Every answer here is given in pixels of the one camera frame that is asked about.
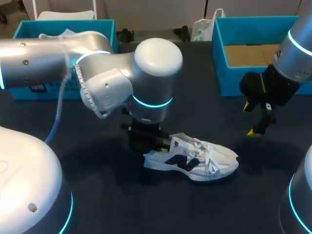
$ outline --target dark table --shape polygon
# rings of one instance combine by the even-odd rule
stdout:
[[[247,137],[260,111],[243,112],[244,97],[220,96],[211,44],[177,45],[184,66],[162,126],[233,149],[237,173],[203,184],[144,169],[119,128],[129,117],[115,111],[101,121],[82,102],[65,101],[50,146],[74,193],[78,234],[281,233],[279,202],[312,143],[312,97],[294,97],[265,136]],[[123,44],[120,51],[135,47]],[[47,137],[56,102],[13,102],[1,91],[0,103],[0,126]]]

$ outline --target cardboard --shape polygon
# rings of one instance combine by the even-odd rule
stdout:
[[[266,60],[268,65],[272,63],[274,54],[277,52],[279,46],[279,44],[261,45],[264,59]]]
[[[266,67],[272,62],[278,47],[278,44],[227,45],[224,49],[230,67]]]

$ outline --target blue box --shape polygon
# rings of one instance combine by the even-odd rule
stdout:
[[[44,33],[49,36],[58,36],[66,29],[75,33],[84,31],[97,31],[106,36],[115,53],[118,52],[118,41],[114,20],[59,20],[59,21],[22,21],[14,35],[17,38],[38,38]],[[61,81],[42,84],[34,87],[39,92],[31,91],[30,87],[9,89],[14,100],[55,100],[59,97]],[[69,80],[66,85],[64,99],[80,99],[80,84],[75,78]]]
[[[262,73],[267,67],[230,67],[224,46],[281,44],[297,16],[217,18],[212,50],[222,96],[242,96],[239,82],[247,72]],[[312,94],[312,82],[296,94]]]

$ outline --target black logo on shoe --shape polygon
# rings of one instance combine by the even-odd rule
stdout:
[[[190,172],[191,170],[193,170],[194,167],[197,167],[200,164],[197,158],[192,158],[192,160],[189,161],[189,163],[187,163],[187,157],[184,155],[175,155],[172,158],[165,161],[165,163],[169,165],[177,164],[179,168],[187,172]]]

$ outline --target white sneaker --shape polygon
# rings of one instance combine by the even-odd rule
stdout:
[[[232,174],[238,155],[221,145],[172,135],[169,152],[151,151],[144,155],[144,167],[160,171],[179,171],[194,181],[211,181]]]

